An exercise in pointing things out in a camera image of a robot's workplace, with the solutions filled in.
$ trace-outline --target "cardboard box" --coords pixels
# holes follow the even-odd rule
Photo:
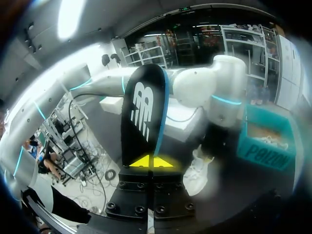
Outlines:
[[[256,139],[267,136],[288,143],[288,149],[284,150]],[[288,119],[268,110],[246,105],[237,155],[253,163],[285,170],[296,157],[293,132]]]

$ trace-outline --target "wall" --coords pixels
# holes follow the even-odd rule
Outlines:
[[[44,72],[32,71],[31,73],[28,73],[23,82],[20,82],[14,88],[14,91],[11,93],[10,97],[5,100],[7,108],[11,109],[13,106],[15,106],[21,97],[23,97],[23,101],[27,101],[29,97],[25,97],[25,94],[27,90],[34,87],[34,84],[36,84],[36,88],[33,89],[33,92],[37,92],[37,89],[43,87],[46,82],[57,79],[58,77],[62,76],[64,72],[69,71],[80,64],[86,63],[88,65],[91,76],[94,76],[101,71],[107,70],[108,68],[104,67],[102,64],[102,55],[108,54],[110,57],[111,54],[114,53],[116,52],[112,43],[96,43],[82,48],[67,57],[64,57],[54,65],[50,66]],[[117,68],[115,60],[112,60],[109,63],[109,68]]]

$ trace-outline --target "yellow arrow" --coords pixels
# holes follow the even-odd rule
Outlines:
[[[130,167],[148,167],[149,166],[149,158],[150,156],[147,155],[138,161],[132,163]],[[166,162],[165,160],[159,158],[159,157],[154,157],[154,167],[173,167],[169,162]]]
[[[173,165],[161,159],[160,157],[154,157],[154,167],[173,167]]]
[[[139,166],[141,166],[141,167],[148,167],[149,158],[150,158],[150,156],[147,155],[147,156],[139,159],[138,161],[132,163],[130,165],[130,167],[139,167]]]

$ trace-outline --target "white robotic arm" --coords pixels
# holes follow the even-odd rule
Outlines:
[[[70,91],[73,97],[86,93],[122,96],[135,70],[135,67],[118,68],[105,71],[90,80],[89,71],[83,65],[54,81],[42,79],[32,85],[26,92],[30,95],[24,95],[9,114],[6,131],[0,141],[0,164],[6,170],[7,184],[15,191],[13,196],[17,200],[20,200],[20,191],[29,186],[37,192],[47,210],[52,211],[51,186],[40,179],[35,159],[23,149],[22,144],[50,116],[64,94]],[[231,106],[229,108],[223,100],[237,99],[244,88],[246,65],[242,60],[221,55],[216,56],[212,66],[208,68],[175,69],[166,72],[173,90],[171,94],[181,104],[188,107],[208,107],[211,97],[217,94],[215,97],[220,103],[216,106],[220,107],[213,112],[219,113],[210,115],[210,121],[230,126],[233,119],[236,119],[236,115],[233,117],[233,110],[228,111]]]

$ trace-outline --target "white wall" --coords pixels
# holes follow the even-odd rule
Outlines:
[[[19,94],[17,101],[12,105],[13,108],[11,107],[10,110],[18,110],[30,98],[35,98],[34,96],[40,95],[45,89],[48,89],[49,86],[53,85],[53,83],[56,82],[59,77],[62,77],[64,73],[84,63],[88,65],[91,76],[95,76],[99,72],[108,70],[108,67],[104,67],[102,64],[102,55],[108,54],[110,57],[111,54],[114,53],[116,52],[112,43],[96,43],[63,58],[41,73],[27,88],[25,88],[24,92]],[[109,63],[109,68],[117,68],[115,60],[112,60]]]
[[[308,77],[305,69],[303,69],[304,74],[303,74],[303,82],[302,82],[302,95],[305,97],[305,99],[308,101],[309,105],[311,106],[310,103],[310,86],[308,82]]]

